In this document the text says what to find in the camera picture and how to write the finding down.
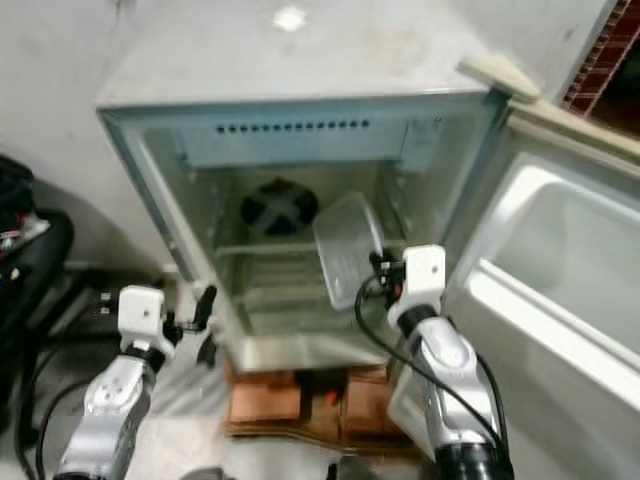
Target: white wall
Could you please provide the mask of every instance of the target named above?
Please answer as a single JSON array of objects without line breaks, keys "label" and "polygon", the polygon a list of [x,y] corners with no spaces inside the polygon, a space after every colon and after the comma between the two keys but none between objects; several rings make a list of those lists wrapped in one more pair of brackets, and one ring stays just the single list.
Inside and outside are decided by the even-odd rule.
[{"label": "white wall", "polygon": [[0,1],[0,151],[50,185],[76,225],[72,258],[150,267],[170,257],[98,123],[94,99],[165,0]]},{"label": "white wall", "polygon": [[[0,151],[50,183],[38,188],[42,203],[73,217],[73,259],[121,267],[171,262],[93,107],[136,34],[169,1],[0,1]],[[552,95],[572,77],[611,2],[450,1],[491,44],[530,66]]]},{"label": "white wall", "polygon": [[561,100],[615,0],[450,0],[489,46]]}]

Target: fridge top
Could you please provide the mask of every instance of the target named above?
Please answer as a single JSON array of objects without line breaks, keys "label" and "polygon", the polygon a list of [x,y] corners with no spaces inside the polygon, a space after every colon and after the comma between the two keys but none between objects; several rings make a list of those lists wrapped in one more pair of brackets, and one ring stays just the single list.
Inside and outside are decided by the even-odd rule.
[{"label": "fridge top", "polygon": [[183,0],[146,27],[99,107],[484,93],[487,48],[444,0]]}]

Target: clear plastic container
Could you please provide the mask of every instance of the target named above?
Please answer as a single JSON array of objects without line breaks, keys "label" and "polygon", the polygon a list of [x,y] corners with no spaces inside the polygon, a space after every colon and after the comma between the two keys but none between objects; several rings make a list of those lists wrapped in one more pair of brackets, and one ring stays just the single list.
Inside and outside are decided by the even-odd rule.
[{"label": "clear plastic container", "polygon": [[369,254],[382,253],[383,234],[373,209],[352,193],[322,211],[313,232],[331,305],[353,306],[358,288],[373,270]]}]

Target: wooden block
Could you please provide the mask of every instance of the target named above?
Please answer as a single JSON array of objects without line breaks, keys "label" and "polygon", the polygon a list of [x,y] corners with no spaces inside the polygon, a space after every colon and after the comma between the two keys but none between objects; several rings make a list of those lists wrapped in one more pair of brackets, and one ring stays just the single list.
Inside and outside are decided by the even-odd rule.
[{"label": "wooden block", "polygon": [[382,383],[350,380],[342,412],[342,428],[350,436],[381,435],[388,387]]},{"label": "wooden block", "polygon": [[294,371],[237,373],[231,362],[224,362],[224,376],[229,385],[262,384],[273,387],[292,387],[296,384]]},{"label": "wooden block", "polygon": [[349,435],[340,428],[346,401],[332,406],[326,401],[325,392],[302,392],[301,415],[298,420],[263,420],[249,422],[226,421],[224,431],[232,437],[287,437],[321,445],[353,455],[375,456],[380,462],[392,458],[406,458],[423,462],[424,455],[405,436],[387,434],[383,418],[383,430]]},{"label": "wooden block", "polygon": [[236,384],[231,392],[228,421],[295,421],[300,418],[300,387]]}]

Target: mini fridge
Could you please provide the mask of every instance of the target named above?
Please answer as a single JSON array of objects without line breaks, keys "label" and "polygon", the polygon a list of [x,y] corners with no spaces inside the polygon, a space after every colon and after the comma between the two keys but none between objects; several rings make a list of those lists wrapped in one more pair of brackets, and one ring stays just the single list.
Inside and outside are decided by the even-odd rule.
[{"label": "mini fridge", "polygon": [[[523,478],[640,469],[640,146],[545,101],[447,2],[179,2],[98,115],[181,276],[218,287],[239,370],[386,360],[331,306],[311,228],[358,193],[392,251],[445,247],[444,311],[502,386]],[[289,203],[261,216],[269,189]],[[394,381],[429,451],[418,382]]]}]

